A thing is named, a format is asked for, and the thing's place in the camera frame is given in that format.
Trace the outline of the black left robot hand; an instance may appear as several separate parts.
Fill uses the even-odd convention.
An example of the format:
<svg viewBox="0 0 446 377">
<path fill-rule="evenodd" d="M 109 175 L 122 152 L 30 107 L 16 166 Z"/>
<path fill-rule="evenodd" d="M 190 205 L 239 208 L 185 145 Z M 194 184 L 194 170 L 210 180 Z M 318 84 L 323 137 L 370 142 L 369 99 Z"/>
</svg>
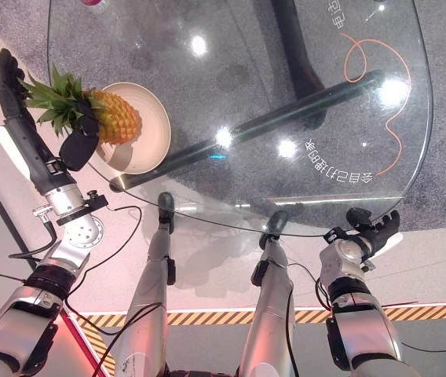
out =
<svg viewBox="0 0 446 377">
<path fill-rule="evenodd" d="M 100 124 L 93 99 L 85 97 L 81 82 L 53 73 L 58 88 L 32 80 L 25 82 L 24 71 L 11 52 L 0 50 L 0 106 L 5 128 L 27 165 L 28 179 L 41 195 L 73 185 L 71 171 L 82 169 L 95 151 Z M 57 133 L 69 135 L 55 156 L 39 135 L 29 108 L 41 108 L 40 123 L 49 122 Z"/>
</svg>

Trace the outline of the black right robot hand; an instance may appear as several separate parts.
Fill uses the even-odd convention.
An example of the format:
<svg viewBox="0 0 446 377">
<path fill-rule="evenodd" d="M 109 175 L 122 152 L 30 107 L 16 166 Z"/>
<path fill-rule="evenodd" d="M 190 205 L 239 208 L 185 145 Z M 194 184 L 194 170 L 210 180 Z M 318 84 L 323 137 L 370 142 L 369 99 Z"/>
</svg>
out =
<svg viewBox="0 0 446 377">
<path fill-rule="evenodd" d="M 383 249 L 400 227 L 400 214 L 397 210 L 385 214 L 381 221 L 372 223 L 369 210 L 353 207 L 348 210 L 346 220 L 356 231 L 356 236 L 369 243 L 371 255 Z"/>
</svg>

